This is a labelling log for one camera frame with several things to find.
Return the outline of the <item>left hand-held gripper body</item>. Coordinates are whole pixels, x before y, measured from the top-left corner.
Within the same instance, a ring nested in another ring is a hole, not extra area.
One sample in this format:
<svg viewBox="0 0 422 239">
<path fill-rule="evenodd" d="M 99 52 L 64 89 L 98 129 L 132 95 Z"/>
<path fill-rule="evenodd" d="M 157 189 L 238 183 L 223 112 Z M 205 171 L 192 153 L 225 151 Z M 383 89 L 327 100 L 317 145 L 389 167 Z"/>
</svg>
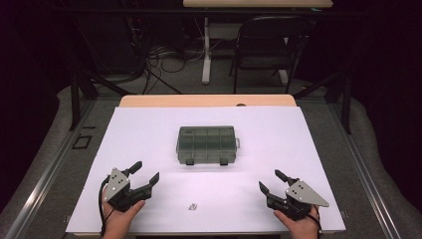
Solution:
<svg viewBox="0 0 422 239">
<path fill-rule="evenodd" d="M 131 169 L 118 170 L 114 168 L 111 171 L 104 201 L 113 209 L 125 212 L 139 200 L 146 200 L 152 196 L 153 185 L 151 183 L 137 189 L 130 188 L 130 179 L 128 177 L 131 174 L 133 174 Z"/>
</svg>

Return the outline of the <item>grey transparent compartment box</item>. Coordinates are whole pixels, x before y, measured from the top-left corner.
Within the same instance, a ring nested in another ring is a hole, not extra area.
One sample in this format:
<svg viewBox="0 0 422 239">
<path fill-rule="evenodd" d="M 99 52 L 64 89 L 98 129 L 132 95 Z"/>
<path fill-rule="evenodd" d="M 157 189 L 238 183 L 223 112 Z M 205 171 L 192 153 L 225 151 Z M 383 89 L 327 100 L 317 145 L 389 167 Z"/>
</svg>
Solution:
<svg viewBox="0 0 422 239">
<path fill-rule="evenodd" d="M 237 157 L 238 140 L 232 125 L 182 126 L 176 144 L 181 164 L 228 165 Z"/>
</svg>

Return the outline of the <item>aluminium floor rail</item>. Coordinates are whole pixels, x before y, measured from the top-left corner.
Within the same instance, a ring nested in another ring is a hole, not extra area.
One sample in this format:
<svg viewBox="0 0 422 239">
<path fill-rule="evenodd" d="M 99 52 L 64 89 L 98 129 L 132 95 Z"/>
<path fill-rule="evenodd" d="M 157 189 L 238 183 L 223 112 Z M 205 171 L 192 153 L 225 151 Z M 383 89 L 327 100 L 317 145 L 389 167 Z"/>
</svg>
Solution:
<svg viewBox="0 0 422 239">
<path fill-rule="evenodd" d="M 328 104 L 329 111 L 335 121 L 335 124 L 340 132 L 342 138 L 347 144 L 352 157 L 352 165 L 354 170 L 357 173 L 357 176 L 360 180 L 363 190 L 365 191 L 366 197 L 371 205 L 372 211 L 374 212 L 377 221 L 385 235 L 386 239 L 402 239 L 398 229 L 393 222 L 393 219 L 386 207 L 386 204 L 381 197 L 379 190 L 377 189 L 374 180 L 367 169 L 367 166 L 364 162 L 354 138 L 351 134 L 348 134 L 344 129 L 344 126 L 341 122 L 341 113 L 340 109 L 336 104 Z"/>
<path fill-rule="evenodd" d="M 53 124 L 30 168 L 0 214 L 0 220 L 5 223 L 5 228 L 0 230 L 0 239 L 19 239 L 26 233 L 95 104 L 95 101 L 83 102 L 80 119 L 75 127 L 71 127 L 70 102 L 61 101 Z"/>
</svg>

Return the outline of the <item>person's left hand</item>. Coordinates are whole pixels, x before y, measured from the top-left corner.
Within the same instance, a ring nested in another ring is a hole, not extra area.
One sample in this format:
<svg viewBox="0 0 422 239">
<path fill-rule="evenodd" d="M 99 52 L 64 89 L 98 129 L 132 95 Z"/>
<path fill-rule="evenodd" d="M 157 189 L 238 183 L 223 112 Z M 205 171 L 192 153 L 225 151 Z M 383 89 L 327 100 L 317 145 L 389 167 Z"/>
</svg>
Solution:
<svg viewBox="0 0 422 239">
<path fill-rule="evenodd" d="M 132 220 L 145 205 L 144 200 L 136 202 L 127 211 L 114 210 L 106 201 L 102 202 L 105 217 L 105 233 L 103 239 L 124 239 Z"/>
</svg>

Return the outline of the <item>black folding chair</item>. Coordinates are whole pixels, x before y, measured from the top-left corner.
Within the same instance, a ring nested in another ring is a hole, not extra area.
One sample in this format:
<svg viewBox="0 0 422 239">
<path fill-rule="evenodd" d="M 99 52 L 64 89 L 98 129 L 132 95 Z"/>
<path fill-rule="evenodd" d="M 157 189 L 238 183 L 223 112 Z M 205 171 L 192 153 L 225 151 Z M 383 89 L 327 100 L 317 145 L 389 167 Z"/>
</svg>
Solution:
<svg viewBox="0 0 422 239">
<path fill-rule="evenodd" d="M 258 16 L 239 29 L 229 75 L 233 77 L 233 93 L 237 93 L 238 72 L 285 71 L 285 93 L 291 82 L 312 29 L 300 16 Z"/>
</svg>

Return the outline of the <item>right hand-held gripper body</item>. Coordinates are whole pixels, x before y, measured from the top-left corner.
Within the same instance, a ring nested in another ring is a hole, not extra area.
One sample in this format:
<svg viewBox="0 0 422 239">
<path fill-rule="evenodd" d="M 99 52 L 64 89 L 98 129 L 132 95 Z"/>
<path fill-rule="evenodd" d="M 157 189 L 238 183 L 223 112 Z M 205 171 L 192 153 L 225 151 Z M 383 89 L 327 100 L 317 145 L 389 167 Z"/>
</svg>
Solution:
<svg viewBox="0 0 422 239">
<path fill-rule="evenodd" d="M 266 197 L 267 206 L 282 211 L 294 221 L 304 219 L 314 205 L 329 207 L 329 203 L 302 180 L 298 180 L 286 190 L 285 198 L 273 195 L 273 198 Z"/>
</svg>

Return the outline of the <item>person's right hand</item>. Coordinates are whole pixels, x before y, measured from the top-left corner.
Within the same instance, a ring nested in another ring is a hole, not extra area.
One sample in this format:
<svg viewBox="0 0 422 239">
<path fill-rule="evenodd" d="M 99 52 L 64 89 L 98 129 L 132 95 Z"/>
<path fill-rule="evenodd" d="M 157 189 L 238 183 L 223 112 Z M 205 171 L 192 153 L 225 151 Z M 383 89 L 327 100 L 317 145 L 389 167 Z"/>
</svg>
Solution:
<svg viewBox="0 0 422 239">
<path fill-rule="evenodd" d="M 311 217 L 298 221 L 290 219 L 279 210 L 275 210 L 274 215 L 289 229 L 292 239 L 318 239 L 318 209 L 316 206 L 313 206 L 310 211 Z"/>
</svg>

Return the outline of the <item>wooden table with white legs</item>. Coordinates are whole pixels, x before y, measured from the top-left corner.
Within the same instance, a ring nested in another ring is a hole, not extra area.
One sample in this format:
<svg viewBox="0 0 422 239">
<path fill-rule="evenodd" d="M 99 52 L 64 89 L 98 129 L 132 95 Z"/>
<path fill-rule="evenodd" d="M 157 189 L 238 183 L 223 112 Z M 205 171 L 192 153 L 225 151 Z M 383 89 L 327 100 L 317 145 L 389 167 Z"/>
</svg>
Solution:
<svg viewBox="0 0 422 239">
<path fill-rule="evenodd" d="M 259 10 L 259 9 L 326 9 L 333 6 L 332 0 L 183 0 L 183 6 L 194 10 Z M 211 80 L 211 39 L 233 40 L 239 23 L 213 23 L 204 18 L 203 43 L 204 63 L 202 83 L 208 85 Z"/>
</svg>

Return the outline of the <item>black metal frame stand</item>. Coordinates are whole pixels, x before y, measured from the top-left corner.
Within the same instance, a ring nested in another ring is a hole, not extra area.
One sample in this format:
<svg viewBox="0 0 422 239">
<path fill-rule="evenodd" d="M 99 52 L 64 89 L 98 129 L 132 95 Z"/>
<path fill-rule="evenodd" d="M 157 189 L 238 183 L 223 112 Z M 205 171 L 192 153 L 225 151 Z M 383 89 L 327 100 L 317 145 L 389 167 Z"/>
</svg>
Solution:
<svg viewBox="0 0 422 239">
<path fill-rule="evenodd" d="M 350 105 L 351 105 L 351 73 L 348 71 L 341 71 L 334 73 L 323 80 L 316 82 L 304 90 L 294 94 L 296 100 L 301 99 L 310 93 L 316 91 L 321 87 L 328 87 L 324 95 L 324 100 L 329 104 L 334 104 L 341 100 L 341 114 L 340 122 L 347 134 L 351 134 L 350 130 Z"/>
<path fill-rule="evenodd" d="M 70 130 L 74 130 L 81 120 L 80 93 L 83 93 L 89 101 L 94 101 L 99 96 L 94 83 L 105 86 L 120 96 L 129 95 L 127 90 L 118 87 L 92 71 L 82 70 L 74 73 L 71 79 L 72 124 Z"/>
</svg>

